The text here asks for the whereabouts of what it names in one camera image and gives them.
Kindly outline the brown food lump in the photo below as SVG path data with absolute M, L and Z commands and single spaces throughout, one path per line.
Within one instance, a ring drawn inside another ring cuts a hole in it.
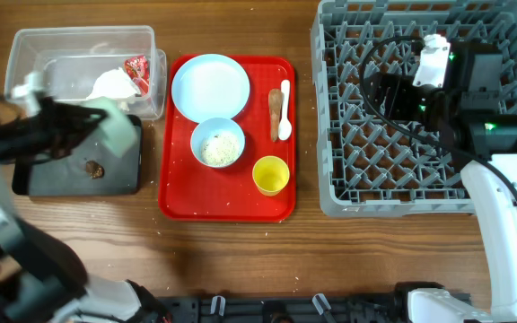
M 105 173 L 103 167 L 96 161 L 87 161 L 85 163 L 85 171 L 92 179 L 100 179 Z

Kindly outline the mint green bowl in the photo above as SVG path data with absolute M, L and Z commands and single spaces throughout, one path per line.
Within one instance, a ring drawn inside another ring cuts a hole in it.
M 102 109 L 107 117 L 99 123 L 102 142 L 116 157 L 123 157 L 138 141 L 135 126 L 128 115 L 118 108 L 115 100 L 100 97 L 87 100 L 83 106 L 88 109 Z

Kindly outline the brown carrot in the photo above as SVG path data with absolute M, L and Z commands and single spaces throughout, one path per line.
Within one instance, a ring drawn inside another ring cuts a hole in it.
M 280 89 L 272 89 L 268 94 L 268 109 L 270 120 L 270 139 L 275 142 L 278 138 L 278 128 L 281 118 L 284 94 Z

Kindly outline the yellow plastic cup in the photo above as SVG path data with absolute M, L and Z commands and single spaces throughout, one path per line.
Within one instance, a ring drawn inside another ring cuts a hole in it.
M 275 196 L 288 184 L 290 170 L 286 162 L 281 158 L 265 156 L 254 164 L 252 178 L 261 194 Z

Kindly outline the light blue rice bowl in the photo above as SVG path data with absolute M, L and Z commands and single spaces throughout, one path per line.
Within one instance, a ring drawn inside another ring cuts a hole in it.
M 198 124 L 190 138 L 194 157 L 214 169 L 234 164 L 241 157 L 245 144 L 241 127 L 228 118 L 210 118 Z

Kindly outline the white rice pile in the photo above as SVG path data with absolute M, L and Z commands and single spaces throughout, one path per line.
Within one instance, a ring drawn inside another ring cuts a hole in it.
M 209 136 L 201 145 L 203 162 L 212 167 L 224 167 L 235 162 L 240 155 L 240 142 L 231 132 Z

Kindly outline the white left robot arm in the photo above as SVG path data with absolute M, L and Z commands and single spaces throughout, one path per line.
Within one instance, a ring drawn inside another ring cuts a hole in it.
M 35 95 L 34 116 L 0 122 L 0 166 L 68 156 L 101 134 L 113 154 L 137 141 L 134 118 L 107 99 L 83 106 Z M 0 172 L 0 322 L 171 322 L 171 312 L 143 286 L 89 275 L 61 240 L 19 217 Z

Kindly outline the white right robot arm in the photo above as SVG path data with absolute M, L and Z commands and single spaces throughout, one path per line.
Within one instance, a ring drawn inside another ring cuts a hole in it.
M 388 126 L 425 128 L 423 144 L 444 150 L 475 207 L 491 278 L 491 310 L 460 304 L 440 287 L 405 295 L 412 322 L 517 322 L 517 116 L 500 110 L 503 56 L 497 46 L 408 37 L 419 50 L 413 75 L 360 74 L 367 110 Z

